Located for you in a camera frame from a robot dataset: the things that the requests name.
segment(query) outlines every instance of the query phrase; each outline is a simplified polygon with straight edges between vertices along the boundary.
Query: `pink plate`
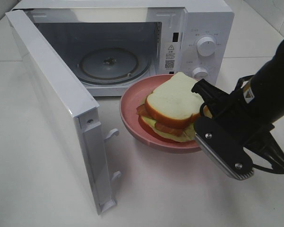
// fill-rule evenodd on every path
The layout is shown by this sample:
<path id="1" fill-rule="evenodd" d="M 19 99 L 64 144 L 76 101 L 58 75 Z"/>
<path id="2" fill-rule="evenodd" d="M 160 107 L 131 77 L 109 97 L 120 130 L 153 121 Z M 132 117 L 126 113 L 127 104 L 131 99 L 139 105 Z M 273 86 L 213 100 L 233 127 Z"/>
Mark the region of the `pink plate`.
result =
<path id="1" fill-rule="evenodd" d="M 199 151 L 197 143 L 193 141 L 184 143 L 169 143 L 161 141 L 146 132 L 138 123 L 136 108 L 141 105 L 157 86 L 166 82 L 172 75 L 156 75 L 138 81 L 129 87 L 120 100 L 120 114 L 127 130 L 142 143 L 169 153 L 191 153 Z"/>

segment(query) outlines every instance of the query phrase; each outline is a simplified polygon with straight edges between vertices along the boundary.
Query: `white table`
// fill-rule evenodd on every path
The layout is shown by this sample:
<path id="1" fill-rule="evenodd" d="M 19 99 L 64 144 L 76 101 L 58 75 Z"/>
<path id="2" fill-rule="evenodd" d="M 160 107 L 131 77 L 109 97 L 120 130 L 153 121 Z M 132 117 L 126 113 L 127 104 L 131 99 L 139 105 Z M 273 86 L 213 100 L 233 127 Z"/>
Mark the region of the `white table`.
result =
<path id="1" fill-rule="evenodd" d="M 236 16 L 217 86 L 230 92 L 255 73 L 283 39 L 244 1 L 228 0 Z M 256 171 L 228 178 L 203 152 L 151 149 L 123 126 L 119 98 L 97 98 L 118 205 L 98 216 L 42 117 L 5 18 L 0 21 L 0 227 L 284 227 L 284 176 Z M 284 150 L 284 118 L 273 134 Z M 256 163 L 264 161 L 252 156 Z"/>

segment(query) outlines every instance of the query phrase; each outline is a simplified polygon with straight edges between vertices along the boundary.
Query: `open microwave door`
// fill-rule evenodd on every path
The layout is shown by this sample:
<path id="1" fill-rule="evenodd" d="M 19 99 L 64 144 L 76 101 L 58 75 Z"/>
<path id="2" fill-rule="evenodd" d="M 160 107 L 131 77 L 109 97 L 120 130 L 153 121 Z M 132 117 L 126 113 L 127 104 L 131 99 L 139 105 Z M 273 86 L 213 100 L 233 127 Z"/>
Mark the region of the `open microwave door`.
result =
<path id="1" fill-rule="evenodd" d="M 41 109 L 100 214 L 115 205 L 115 200 L 104 147 L 107 138 L 103 138 L 98 117 L 99 104 L 24 11 L 6 15 Z"/>

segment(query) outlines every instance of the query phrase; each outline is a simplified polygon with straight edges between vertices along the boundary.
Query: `white microwave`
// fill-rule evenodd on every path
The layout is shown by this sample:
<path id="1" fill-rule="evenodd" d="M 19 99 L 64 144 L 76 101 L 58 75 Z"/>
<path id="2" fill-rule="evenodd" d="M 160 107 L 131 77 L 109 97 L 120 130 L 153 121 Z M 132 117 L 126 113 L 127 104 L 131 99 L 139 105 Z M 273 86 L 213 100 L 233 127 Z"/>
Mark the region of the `white microwave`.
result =
<path id="1" fill-rule="evenodd" d="M 99 104 L 182 71 L 215 84 L 233 13 L 223 0 L 22 0 L 6 13 L 44 110 L 98 214 L 115 205 Z"/>

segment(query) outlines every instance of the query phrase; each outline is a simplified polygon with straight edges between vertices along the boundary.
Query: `white knob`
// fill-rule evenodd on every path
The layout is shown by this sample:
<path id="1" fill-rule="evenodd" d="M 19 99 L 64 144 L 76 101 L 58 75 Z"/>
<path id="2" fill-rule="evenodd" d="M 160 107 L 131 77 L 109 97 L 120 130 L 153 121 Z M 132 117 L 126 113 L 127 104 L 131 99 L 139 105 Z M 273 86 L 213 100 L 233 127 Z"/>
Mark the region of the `white knob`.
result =
<path id="1" fill-rule="evenodd" d="M 203 67 L 197 67 L 191 72 L 191 76 L 195 79 L 205 79 L 208 76 L 208 71 Z"/>
<path id="2" fill-rule="evenodd" d="M 216 42 L 210 36 L 202 37 L 197 42 L 198 53 L 204 57 L 210 56 L 215 51 Z"/>

